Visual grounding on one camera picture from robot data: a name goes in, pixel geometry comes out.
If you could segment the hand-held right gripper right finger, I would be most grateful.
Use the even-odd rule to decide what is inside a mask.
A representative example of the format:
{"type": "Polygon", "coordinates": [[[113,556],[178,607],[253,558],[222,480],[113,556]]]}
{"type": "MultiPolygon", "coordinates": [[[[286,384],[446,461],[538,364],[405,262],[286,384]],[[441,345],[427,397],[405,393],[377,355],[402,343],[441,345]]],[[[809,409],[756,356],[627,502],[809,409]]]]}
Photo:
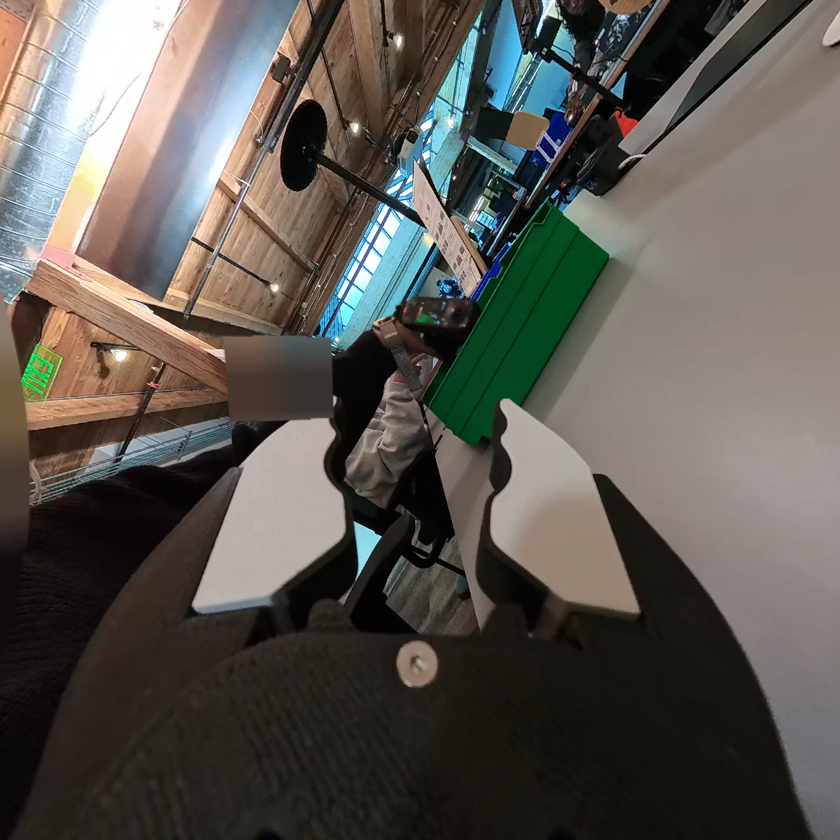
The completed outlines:
{"type": "Polygon", "coordinates": [[[590,467],[509,398],[491,429],[491,493],[476,556],[495,607],[518,606],[529,633],[557,637],[571,614],[642,614],[590,467]]]}

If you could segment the instruction sheet on stand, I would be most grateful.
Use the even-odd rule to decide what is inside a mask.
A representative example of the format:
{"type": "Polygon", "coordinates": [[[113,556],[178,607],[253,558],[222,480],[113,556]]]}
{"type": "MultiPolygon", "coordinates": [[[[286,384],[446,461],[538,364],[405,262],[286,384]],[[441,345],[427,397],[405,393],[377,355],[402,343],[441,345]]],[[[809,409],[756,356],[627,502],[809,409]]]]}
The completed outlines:
{"type": "Polygon", "coordinates": [[[463,223],[447,215],[426,165],[413,161],[413,206],[434,244],[453,270],[465,297],[476,294],[487,267],[469,239],[463,223]]]}

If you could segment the green plastic bin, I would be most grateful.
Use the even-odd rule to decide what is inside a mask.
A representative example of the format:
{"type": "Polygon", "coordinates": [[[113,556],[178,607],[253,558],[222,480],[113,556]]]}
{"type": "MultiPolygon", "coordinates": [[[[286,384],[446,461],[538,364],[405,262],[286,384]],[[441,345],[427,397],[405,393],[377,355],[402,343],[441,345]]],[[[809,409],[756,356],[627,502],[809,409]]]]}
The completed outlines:
{"type": "Polygon", "coordinates": [[[609,255],[544,202],[500,259],[478,298],[480,316],[424,403],[468,445],[489,439],[496,405],[521,405],[549,362],[609,255]]]}

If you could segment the grey desk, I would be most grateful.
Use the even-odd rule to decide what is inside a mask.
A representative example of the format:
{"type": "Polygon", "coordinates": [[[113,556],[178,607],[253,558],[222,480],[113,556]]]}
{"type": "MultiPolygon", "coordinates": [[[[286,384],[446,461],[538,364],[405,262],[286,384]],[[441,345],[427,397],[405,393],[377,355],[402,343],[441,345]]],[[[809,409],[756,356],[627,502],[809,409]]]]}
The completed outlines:
{"type": "Polygon", "coordinates": [[[471,640],[483,837],[838,838],[837,11],[570,205],[612,259],[524,407],[642,614],[471,640]]]}

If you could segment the black round-headed pole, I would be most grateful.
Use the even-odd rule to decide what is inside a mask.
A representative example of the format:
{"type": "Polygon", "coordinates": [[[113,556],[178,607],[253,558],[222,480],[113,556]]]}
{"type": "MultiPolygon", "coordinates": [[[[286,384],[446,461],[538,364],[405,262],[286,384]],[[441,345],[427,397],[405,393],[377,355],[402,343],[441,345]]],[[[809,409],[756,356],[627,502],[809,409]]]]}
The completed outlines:
{"type": "Polygon", "coordinates": [[[314,99],[302,101],[289,118],[280,146],[280,174],[286,188],[294,193],[303,192],[323,168],[413,223],[426,227],[416,210],[329,158],[324,152],[327,140],[328,122],[322,106],[314,99]]]}

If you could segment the green exit sign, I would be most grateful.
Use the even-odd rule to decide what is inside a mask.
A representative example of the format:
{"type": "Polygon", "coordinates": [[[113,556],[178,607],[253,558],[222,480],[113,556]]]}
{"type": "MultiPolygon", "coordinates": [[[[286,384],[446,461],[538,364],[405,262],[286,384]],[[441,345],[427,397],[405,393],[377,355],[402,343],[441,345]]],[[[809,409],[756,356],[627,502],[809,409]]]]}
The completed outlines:
{"type": "Polygon", "coordinates": [[[22,373],[23,394],[27,403],[43,403],[49,399],[63,360],[59,353],[41,343],[35,345],[22,373]]]}

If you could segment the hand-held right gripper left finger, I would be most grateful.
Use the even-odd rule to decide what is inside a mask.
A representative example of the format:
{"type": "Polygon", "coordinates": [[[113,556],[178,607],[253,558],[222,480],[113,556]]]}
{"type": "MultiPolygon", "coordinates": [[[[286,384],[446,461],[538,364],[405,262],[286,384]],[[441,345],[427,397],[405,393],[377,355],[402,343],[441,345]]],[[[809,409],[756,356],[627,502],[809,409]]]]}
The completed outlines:
{"type": "Polygon", "coordinates": [[[281,632],[306,626],[358,571],[332,418],[285,423],[244,461],[192,601],[198,615],[266,609],[281,632]]]}

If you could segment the large silver duct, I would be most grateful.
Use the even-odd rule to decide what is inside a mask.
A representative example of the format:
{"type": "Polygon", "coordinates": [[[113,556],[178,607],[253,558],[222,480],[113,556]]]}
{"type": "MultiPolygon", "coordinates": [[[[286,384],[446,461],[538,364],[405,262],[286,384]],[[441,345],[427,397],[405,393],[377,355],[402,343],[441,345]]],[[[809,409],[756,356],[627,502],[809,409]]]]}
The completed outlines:
{"type": "Polygon", "coordinates": [[[37,2],[1,107],[1,290],[35,273],[96,114],[82,70],[104,2],[37,2]]]}

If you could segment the blue plastic bin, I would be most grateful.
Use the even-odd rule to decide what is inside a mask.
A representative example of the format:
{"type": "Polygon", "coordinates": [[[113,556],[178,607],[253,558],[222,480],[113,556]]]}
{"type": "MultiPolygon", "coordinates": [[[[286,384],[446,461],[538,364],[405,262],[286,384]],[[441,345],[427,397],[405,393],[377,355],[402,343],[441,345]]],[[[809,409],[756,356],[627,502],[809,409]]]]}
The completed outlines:
{"type": "Polygon", "coordinates": [[[470,298],[473,301],[478,301],[480,299],[480,295],[482,294],[483,290],[487,286],[487,283],[491,280],[498,278],[501,272],[501,260],[504,255],[508,252],[511,246],[511,242],[507,242],[502,246],[497,253],[496,257],[493,259],[493,262],[490,268],[487,270],[486,274],[482,277],[478,287],[475,291],[471,294],[470,298]]]}

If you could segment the black desk strip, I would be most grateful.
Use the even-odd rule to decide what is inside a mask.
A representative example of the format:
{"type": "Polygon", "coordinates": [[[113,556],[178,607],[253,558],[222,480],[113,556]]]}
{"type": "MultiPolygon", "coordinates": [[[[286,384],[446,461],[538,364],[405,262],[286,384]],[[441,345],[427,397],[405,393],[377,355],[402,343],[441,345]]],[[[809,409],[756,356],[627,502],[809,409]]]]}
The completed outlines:
{"type": "Polygon", "coordinates": [[[620,149],[630,156],[649,153],[808,4],[808,1],[747,2],[626,136],[620,149]]]}

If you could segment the black power adapter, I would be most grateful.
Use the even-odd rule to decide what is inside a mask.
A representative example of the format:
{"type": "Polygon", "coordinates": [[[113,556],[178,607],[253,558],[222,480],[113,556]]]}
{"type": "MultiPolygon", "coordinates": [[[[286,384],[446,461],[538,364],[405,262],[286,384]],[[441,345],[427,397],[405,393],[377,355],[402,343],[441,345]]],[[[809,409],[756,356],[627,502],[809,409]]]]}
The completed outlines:
{"type": "Polygon", "coordinates": [[[612,114],[608,118],[595,116],[584,127],[581,168],[577,184],[594,196],[603,196],[620,179],[618,166],[627,155],[618,148],[623,133],[612,114]]]}

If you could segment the black office chair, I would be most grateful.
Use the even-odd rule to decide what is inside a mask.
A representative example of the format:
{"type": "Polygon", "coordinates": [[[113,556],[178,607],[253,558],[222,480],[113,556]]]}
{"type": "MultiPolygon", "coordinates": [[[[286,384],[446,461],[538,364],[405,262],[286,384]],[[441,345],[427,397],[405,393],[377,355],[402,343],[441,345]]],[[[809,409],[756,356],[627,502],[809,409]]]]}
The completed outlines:
{"type": "Polygon", "coordinates": [[[352,624],[359,630],[381,634],[413,634],[386,602],[385,585],[399,560],[407,560],[419,570],[437,564],[457,575],[456,591],[465,600],[470,596],[466,573],[442,559],[446,542],[455,528],[437,461],[430,450],[421,453],[400,478],[384,509],[373,513],[361,500],[351,503],[355,524],[369,528],[379,541],[345,600],[352,624]]]}

